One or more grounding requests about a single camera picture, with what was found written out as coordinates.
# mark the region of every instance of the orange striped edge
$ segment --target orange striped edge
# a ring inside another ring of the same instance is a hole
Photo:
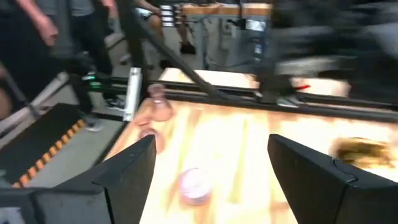
[[[79,132],[85,123],[83,120],[78,120],[50,149],[27,170],[27,172],[19,178],[19,181],[12,185],[15,188],[28,187],[30,180],[32,180],[44,166],[70,141],[70,139]]]

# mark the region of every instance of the black frame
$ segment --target black frame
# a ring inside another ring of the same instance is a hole
[[[398,121],[398,113],[393,112],[395,106],[376,103],[363,100],[353,100],[349,98],[337,96],[320,96],[308,93],[297,93],[297,98],[300,98],[306,103],[327,104],[323,106],[299,104],[297,108],[280,106],[277,103],[261,103],[256,97],[254,89],[242,89],[226,86],[212,86],[202,78],[200,78],[195,71],[193,71],[178,55],[175,55],[168,49],[157,37],[149,32],[146,24],[140,19],[137,12],[134,10],[135,6],[131,5],[130,0],[116,0],[119,10],[119,18],[121,28],[125,33],[127,40],[128,51],[131,55],[131,62],[133,67],[139,67],[142,70],[143,81],[141,85],[142,97],[147,96],[147,86],[150,83],[148,80],[148,68],[146,65],[144,51],[142,50],[141,39],[145,38],[161,53],[169,58],[169,60],[181,69],[194,84],[178,83],[178,82],[163,82],[153,81],[152,83],[164,84],[167,88],[166,97],[170,100],[189,101],[196,103],[208,103],[225,106],[235,106],[243,108],[253,108],[259,110],[282,111],[288,113],[303,113],[314,114],[319,116],[332,116],[348,119],[363,119],[387,123],[395,123]],[[113,78],[114,83],[126,84],[127,79]],[[377,108],[389,111],[369,111],[359,109],[349,109],[335,106],[355,106],[365,108]]]

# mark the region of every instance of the black pants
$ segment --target black pants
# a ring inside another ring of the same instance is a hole
[[[54,59],[49,57],[49,49],[40,38],[27,14],[17,8],[10,14],[0,13],[0,62],[13,77],[17,86],[29,101],[32,101],[61,71]],[[3,80],[0,88],[10,92]],[[13,111],[21,103],[13,93]]]
[[[87,51],[94,60],[97,71],[103,75],[112,75],[113,66],[106,50],[105,34],[101,19],[97,13],[87,16],[72,17],[72,37],[78,48]],[[115,98],[116,95],[103,93],[104,99]]]

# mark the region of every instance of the person's hand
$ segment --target person's hand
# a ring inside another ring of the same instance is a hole
[[[114,19],[118,16],[118,9],[114,0],[102,0],[102,4],[109,9],[109,17]]]
[[[58,35],[58,29],[47,16],[40,16],[35,21],[36,28],[39,30],[40,36],[48,46],[54,46],[55,38]]]

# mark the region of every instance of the pink bottle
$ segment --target pink bottle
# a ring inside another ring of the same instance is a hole
[[[156,152],[159,154],[164,150],[164,138],[158,131],[156,131],[152,127],[151,122],[152,118],[150,116],[144,116],[137,120],[137,125],[140,129],[138,138],[142,139],[150,134],[153,134],[156,140]]]
[[[152,119],[154,121],[167,121],[173,116],[173,108],[165,98],[165,90],[162,84],[152,84],[148,92],[152,98]]]

